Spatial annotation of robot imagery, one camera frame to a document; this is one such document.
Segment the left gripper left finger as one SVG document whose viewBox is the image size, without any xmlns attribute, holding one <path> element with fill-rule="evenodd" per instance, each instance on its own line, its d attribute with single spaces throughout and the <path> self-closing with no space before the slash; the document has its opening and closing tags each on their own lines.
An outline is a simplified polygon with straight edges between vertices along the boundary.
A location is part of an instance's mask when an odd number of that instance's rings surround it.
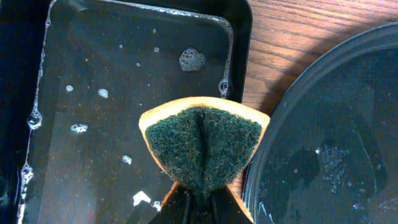
<svg viewBox="0 0 398 224">
<path fill-rule="evenodd" d="M 160 212 L 149 224 L 190 224 L 195 207 L 192 191 L 174 183 L 162 201 Z"/>
</svg>

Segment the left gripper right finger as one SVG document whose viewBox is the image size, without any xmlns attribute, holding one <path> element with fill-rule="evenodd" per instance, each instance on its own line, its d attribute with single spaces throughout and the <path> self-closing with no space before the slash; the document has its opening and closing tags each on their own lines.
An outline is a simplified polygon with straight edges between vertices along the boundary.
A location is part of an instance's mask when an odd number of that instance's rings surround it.
<svg viewBox="0 0 398 224">
<path fill-rule="evenodd" d="M 210 189 L 207 193 L 209 206 L 205 215 L 205 223 L 252 224 L 252 216 L 242 199 L 227 185 Z"/>
</svg>

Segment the orange green scrub sponge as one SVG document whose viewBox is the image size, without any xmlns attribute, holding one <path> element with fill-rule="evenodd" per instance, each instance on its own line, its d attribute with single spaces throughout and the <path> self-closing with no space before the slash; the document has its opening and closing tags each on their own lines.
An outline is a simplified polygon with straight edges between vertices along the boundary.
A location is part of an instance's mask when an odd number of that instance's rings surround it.
<svg viewBox="0 0 398 224">
<path fill-rule="evenodd" d="M 269 122 L 267 114 L 241 103 L 193 96 L 144 112 L 139 129 L 159 168 L 194 194 L 191 223 L 205 223 L 207 191 L 225 185 L 231 190 Z"/>
</svg>

